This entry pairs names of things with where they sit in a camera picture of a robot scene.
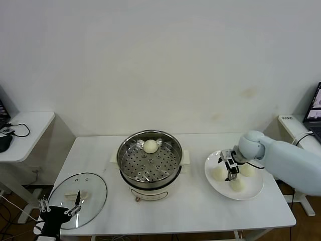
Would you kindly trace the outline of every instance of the computer mouse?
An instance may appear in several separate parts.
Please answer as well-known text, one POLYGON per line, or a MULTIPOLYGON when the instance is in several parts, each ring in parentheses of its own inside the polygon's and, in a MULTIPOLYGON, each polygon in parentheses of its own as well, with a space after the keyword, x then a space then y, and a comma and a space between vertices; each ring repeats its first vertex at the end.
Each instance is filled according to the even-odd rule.
POLYGON ((12 136, 0 137, 0 152, 4 152, 8 150, 11 141, 12 141, 12 136))

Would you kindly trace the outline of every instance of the white table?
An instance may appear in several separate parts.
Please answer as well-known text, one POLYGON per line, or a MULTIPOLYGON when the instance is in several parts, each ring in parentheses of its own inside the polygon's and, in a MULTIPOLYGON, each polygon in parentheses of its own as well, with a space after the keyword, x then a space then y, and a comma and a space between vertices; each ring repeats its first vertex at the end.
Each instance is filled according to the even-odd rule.
MULTIPOLYGON (((19 112, 13 114, 10 122, 12 124, 26 124, 30 129, 30 134, 23 138, 14 137, 9 149, 0 153, 0 163, 18 163, 24 161, 54 117, 55 114, 53 112, 19 112)), ((16 130, 18 135, 27 133, 24 126, 12 127, 12 129, 16 130)), ((27 213, 30 213, 33 208, 38 207, 37 198, 41 193, 41 189, 36 189, 31 194, 20 185, 13 175, 2 169, 0 169, 0 182, 28 203, 25 207, 27 213)), ((26 215, 22 215, 18 223, 26 222, 27 218, 26 215)))
MULTIPOLYGON (((298 136, 298 138, 300 139, 304 136, 300 136, 300 134, 308 132, 308 129, 302 123, 303 118, 303 114, 283 114, 279 115, 278 120, 293 139, 298 136)), ((321 156, 321 144, 313 136, 308 136, 304 138, 302 141, 300 141, 298 146, 321 156)), ((284 197, 288 203, 292 202, 292 195, 285 195, 284 197)), ((301 203, 308 216, 315 216, 315 211, 311 207, 304 193, 296 192, 294 195, 294 202, 301 203)))
POLYGON ((71 175, 92 172, 108 187, 104 208, 91 222, 61 235, 112 235, 147 233, 214 232, 257 229, 246 237, 255 240, 276 227, 296 224, 272 175, 263 172, 264 188, 256 198, 236 201, 222 196, 208 183, 206 158, 215 150, 233 147, 242 134, 175 135, 190 151, 189 171, 181 173, 177 192, 166 199, 135 202, 119 170, 109 162, 125 136, 78 137, 55 182, 57 187, 71 175))

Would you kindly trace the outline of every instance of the robotic arm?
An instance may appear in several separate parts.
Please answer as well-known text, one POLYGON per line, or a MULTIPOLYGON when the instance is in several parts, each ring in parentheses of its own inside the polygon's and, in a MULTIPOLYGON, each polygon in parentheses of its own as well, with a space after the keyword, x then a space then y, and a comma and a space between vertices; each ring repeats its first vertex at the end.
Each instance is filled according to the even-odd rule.
POLYGON ((255 159, 273 176, 311 196, 321 196, 321 157, 258 131, 249 131, 234 149, 222 150, 220 161, 228 169, 226 181, 234 181, 238 165, 255 159))
POLYGON ((80 191, 75 201, 75 206, 72 209, 66 207, 49 206, 46 199, 39 200, 40 218, 44 223, 40 229, 41 233, 36 236, 37 241, 57 241, 60 240, 60 228, 63 223, 69 222, 81 209, 80 191))

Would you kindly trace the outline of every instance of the steamed bun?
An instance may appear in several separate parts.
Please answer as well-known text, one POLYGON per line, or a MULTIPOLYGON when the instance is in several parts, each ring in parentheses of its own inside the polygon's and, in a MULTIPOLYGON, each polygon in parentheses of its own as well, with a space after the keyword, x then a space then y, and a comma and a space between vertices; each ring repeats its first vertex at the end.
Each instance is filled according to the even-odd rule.
POLYGON ((227 170, 222 166, 215 167, 213 168, 212 176, 216 181, 224 181, 227 178, 227 170))
POLYGON ((158 150, 158 144, 155 140, 147 140, 144 142, 144 151, 146 153, 154 153, 158 150))
POLYGON ((245 188, 245 183, 242 179, 236 178, 236 180, 230 182, 230 187, 235 192, 241 192, 245 188))
POLYGON ((255 168, 251 165, 245 163, 242 166, 239 166, 240 173, 246 177, 252 177, 255 174, 255 168))

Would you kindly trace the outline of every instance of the wooden floor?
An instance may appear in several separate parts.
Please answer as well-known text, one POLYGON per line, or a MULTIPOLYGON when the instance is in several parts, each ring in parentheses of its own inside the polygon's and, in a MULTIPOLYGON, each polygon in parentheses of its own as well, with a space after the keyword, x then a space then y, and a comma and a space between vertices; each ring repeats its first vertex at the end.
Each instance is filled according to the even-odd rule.
MULTIPOLYGON (((292 190, 286 184, 279 185, 283 194, 292 194, 292 190)), ((49 193, 50 189, 45 189, 43 194, 49 193)), ((15 203, 17 206, 23 208, 26 203, 19 198, 14 193, 8 195, 7 197, 10 201, 15 203)), ((296 217, 297 224, 294 228, 292 228, 292 241, 321 241, 321 197, 307 197, 310 204, 314 208, 316 212, 315 217, 308 217, 302 208, 302 206, 298 203, 293 205, 293 213, 296 217)), ((13 207, 11 204, 5 202, 4 200, 1 201, 0 204, 0 213, 6 218, 9 219, 9 212, 3 206, 5 205, 11 212, 11 222, 16 223, 20 212, 17 208, 13 207)), ((38 210, 34 210, 32 213, 32 217, 37 218, 39 215, 38 210)), ((35 222, 29 221, 27 224, 24 225, 7 225, 7 222, 0 217, 0 228, 2 229, 1 233, 9 233, 11 235, 17 235, 26 232, 23 235, 17 236, 14 238, 15 241, 33 241, 35 235, 33 234, 32 230, 34 227, 35 222)), ((11 237, 10 235, 2 235, 0 234, 0 240, 6 239, 11 237)), ((136 235, 129 235, 128 238, 132 241, 138 241, 138 236, 136 235)), ((215 232, 215 233, 187 233, 187 234, 164 234, 164 235, 141 235, 139 237, 140 241, 192 241, 192 240, 211 240, 211 239, 230 239, 234 238, 232 232, 215 232)), ((102 236, 97 237, 96 240, 111 240, 111 236, 102 236)), ((90 237, 81 237, 81 241, 90 241, 90 237)), ((260 239, 259 241, 289 241, 290 240, 290 228, 279 228, 274 229, 271 232, 267 233, 260 239)))

